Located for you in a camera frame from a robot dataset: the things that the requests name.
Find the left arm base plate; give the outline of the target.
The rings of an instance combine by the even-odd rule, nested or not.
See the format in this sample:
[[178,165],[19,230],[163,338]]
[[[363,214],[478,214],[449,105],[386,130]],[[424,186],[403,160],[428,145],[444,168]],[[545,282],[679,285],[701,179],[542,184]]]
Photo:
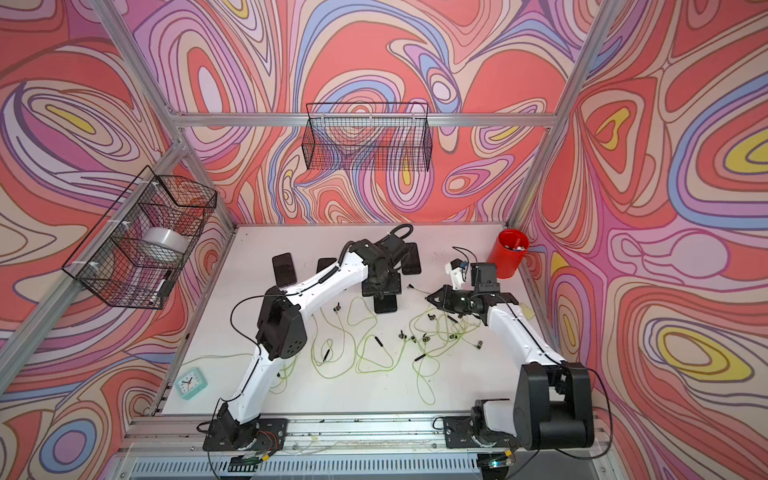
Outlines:
[[287,434],[287,418],[257,418],[245,424],[226,417],[215,417],[197,425],[205,435],[205,451],[243,451],[272,455],[283,449]]

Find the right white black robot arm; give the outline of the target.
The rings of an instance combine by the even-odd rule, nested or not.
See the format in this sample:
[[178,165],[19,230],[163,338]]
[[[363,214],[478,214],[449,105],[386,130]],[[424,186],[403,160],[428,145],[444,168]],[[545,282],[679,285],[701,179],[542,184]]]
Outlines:
[[426,296],[438,310],[479,319],[510,350],[520,367],[512,399],[479,399],[467,417],[444,419],[446,445],[527,450],[588,448],[595,428],[588,369],[568,362],[531,326],[519,301],[501,290],[493,263],[455,259],[450,282]]

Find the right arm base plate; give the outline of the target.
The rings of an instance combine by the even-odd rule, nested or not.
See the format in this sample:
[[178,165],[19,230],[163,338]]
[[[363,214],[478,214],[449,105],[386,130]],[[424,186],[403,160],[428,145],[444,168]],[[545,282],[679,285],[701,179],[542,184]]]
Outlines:
[[510,433],[491,430],[471,416],[442,416],[433,422],[440,430],[448,449],[512,449],[521,447]]

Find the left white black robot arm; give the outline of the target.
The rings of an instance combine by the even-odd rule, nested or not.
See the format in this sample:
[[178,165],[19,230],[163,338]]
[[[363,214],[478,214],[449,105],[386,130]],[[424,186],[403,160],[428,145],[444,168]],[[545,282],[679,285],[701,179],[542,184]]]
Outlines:
[[308,280],[273,286],[258,297],[262,305],[252,360],[236,393],[219,401],[207,423],[205,451],[254,450],[259,438],[269,442],[264,452],[280,448],[276,435],[263,432],[256,423],[279,371],[307,343],[305,321],[356,285],[363,296],[373,300],[375,313],[396,312],[397,296],[402,293],[401,270],[409,262],[410,253],[418,250],[407,240],[413,230],[406,223],[377,241],[349,241],[338,259]]

